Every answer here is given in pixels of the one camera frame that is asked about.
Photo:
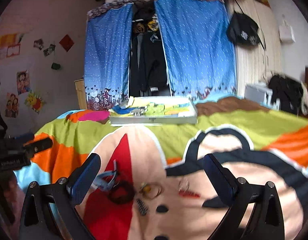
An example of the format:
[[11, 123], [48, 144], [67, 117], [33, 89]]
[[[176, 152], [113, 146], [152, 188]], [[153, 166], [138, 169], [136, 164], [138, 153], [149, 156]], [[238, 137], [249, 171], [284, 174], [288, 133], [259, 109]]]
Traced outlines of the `black hair comb clip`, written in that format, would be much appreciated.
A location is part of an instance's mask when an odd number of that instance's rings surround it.
[[146, 206], [146, 204], [141, 199], [139, 199], [139, 198], [136, 199], [136, 203], [137, 203], [137, 207], [138, 207], [139, 213], [142, 216], [147, 215], [148, 207]]

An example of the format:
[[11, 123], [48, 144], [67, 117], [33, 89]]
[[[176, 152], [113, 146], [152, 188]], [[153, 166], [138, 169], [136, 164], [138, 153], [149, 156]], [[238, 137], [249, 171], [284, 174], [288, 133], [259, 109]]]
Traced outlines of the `wooden cabinet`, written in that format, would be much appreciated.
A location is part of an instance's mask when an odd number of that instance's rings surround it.
[[87, 109], [84, 79], [75, 80], [74, 84], [80, 109]]

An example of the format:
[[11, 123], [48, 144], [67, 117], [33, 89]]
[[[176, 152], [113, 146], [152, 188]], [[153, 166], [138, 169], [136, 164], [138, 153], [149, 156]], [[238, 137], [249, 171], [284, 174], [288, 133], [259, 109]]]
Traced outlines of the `colourful cartoon bed cover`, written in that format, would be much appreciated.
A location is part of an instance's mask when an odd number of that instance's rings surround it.
[[14, 214], [21, 215], [30, 182], [55, 183], [96, 153], [100, 172], [116, 160], [118, 176], [111, 192], [91, 187], [76, 207], [95, 239], [208, 239], [228, 209], [204, 172], [204, 156], [213, 154], [235, 177], [272, 181], [285, 238], [308, 239], [308, 119], [235, 97], [200, 103], [197, 111], [196, 124], [121, 127], [106, 112], [62, 114], [35, 135], [51, 138], [52, 148], [15, 173]]

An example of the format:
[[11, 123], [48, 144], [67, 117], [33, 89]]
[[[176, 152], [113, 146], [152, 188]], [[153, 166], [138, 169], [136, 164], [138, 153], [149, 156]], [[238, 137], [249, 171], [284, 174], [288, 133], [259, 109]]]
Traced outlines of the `black clothes pile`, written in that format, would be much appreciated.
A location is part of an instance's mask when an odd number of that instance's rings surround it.
[[279, 100], [279, 109], [294, 115], [308, 115], [308, 90], [304, 83], [286, 75], [273, 75], [268, 88], [272, 90], [270, 103]]

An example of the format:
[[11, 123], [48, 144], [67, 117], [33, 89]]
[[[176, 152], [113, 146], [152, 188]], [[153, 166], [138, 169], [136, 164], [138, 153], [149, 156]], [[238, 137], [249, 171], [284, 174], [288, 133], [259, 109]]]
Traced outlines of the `white box by bed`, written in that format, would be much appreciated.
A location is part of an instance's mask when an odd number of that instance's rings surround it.
[[247, 84], [245, 86], [244, 98], [269, 109], [280, 110], [280, 100], [277, 99], [272, 103], [272, 89], [269, 89], [264, 84]]

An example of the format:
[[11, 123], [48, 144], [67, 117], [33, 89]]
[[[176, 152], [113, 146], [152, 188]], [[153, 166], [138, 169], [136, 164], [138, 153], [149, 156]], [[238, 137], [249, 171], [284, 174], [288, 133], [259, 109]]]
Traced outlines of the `white tray with cartoon lining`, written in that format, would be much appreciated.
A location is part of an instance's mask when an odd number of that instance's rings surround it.
[[109, 110], [112, 126], [196, 124], [198, 112], [184, 96], [129, 97]]

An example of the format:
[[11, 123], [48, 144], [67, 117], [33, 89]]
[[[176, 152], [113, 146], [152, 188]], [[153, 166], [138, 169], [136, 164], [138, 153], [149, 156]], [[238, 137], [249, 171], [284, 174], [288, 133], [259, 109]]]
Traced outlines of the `dark clothes in wardrobe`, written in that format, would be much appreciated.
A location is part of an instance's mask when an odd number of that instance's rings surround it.
[[130, 96], [169, 96], [164, 48], [153, 2], [133, 6]]

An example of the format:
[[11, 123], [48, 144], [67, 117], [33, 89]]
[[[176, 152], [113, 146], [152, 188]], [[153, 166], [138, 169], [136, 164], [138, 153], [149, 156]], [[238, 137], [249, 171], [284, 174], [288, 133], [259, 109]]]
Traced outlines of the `blue dotted wardrobe curtain left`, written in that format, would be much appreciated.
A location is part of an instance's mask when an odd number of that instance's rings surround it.
[[87, 22], [84, 82], [89, 110], [110, 109], [129, 96], [132, 16], [130, 3]]

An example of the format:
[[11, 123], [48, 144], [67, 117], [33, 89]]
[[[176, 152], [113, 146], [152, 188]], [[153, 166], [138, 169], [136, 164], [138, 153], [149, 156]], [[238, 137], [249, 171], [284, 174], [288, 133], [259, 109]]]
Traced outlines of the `blue dotted wardrobe curtain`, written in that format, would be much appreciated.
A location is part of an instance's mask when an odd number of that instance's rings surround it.
[[132, 16], [130, 3], [87, 22], [84, 82], [89, 110], [110, 109], [129, 96]]
[[234, 45], [220, 1], [156, 0], [155, 10], [174, 96], [200, 100], [236, 93]]

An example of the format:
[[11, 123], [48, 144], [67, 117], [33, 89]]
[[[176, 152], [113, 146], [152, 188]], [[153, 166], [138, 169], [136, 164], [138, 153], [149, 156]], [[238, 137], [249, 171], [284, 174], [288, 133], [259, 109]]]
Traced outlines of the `white wooden wardrobe door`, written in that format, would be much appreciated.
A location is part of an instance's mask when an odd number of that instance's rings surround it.
[[278, 25], [272, 10], [255, 0], [228, 0], [229, 16], [243, 12], [259, 26], [258, 35], [263, 44], [235, 46], [237, 67], [237, 95], [243, 97], [247, 84], [258, 83], [268, 72], [282, 72], [281, 43]]

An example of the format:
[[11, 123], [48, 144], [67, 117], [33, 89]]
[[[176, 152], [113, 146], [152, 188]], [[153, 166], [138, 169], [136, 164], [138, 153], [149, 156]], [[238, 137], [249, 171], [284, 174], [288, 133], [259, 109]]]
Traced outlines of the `black hanging bag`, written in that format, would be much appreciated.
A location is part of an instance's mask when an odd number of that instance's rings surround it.
[[263, 50], [266, 51], [266, 43], [263, 43], [258, 35], [258, 24], [247, 14], [245, 14], [237, 2], [241, 13], [234, 11], [226, 29], [226, 36], [233, 44], [244, 46], [257, 46], [261, 45]]

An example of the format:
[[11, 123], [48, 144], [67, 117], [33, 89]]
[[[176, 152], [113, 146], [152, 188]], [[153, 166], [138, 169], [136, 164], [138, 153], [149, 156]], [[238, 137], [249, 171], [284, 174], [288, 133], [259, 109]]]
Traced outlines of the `blue dotted wardrobe curtain right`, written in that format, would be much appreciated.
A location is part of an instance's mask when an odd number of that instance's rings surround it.
[[174, 96], [200, 100], [236, 93], [234, 45], [220, 1], [156, 0], [155, 10]]

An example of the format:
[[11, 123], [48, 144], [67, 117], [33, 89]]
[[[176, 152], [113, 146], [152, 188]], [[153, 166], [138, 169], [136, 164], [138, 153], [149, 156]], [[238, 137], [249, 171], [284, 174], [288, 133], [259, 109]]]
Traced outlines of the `family cartoon wall poster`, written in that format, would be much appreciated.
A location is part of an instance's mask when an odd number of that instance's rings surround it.
[[5, 117], [17, 118], [19, 114], [19, 98], [13, 93], [7, 93]]

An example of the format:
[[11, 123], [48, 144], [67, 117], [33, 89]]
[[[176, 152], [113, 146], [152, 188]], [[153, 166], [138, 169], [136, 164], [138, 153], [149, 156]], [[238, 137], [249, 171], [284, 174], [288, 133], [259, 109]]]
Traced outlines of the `yellow sun wall sticker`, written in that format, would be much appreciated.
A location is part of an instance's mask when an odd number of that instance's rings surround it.
[[42, 110], [42, 107], [46, 104], [39, 94], [30, 91], [25, 98], [25, 105], [30, 107], [35, 113], [39, 114]]

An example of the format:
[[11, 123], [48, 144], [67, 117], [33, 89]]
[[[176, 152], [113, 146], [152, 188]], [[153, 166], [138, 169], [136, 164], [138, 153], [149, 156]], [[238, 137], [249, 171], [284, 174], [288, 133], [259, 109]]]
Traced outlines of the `red square wall sticker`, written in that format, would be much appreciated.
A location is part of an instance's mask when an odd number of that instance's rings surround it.
[[74, 45], [74, 41], [70, 38], [68, 34], [66, 34], [59, 42], [62, 48], [68, 52], [72, 46]]

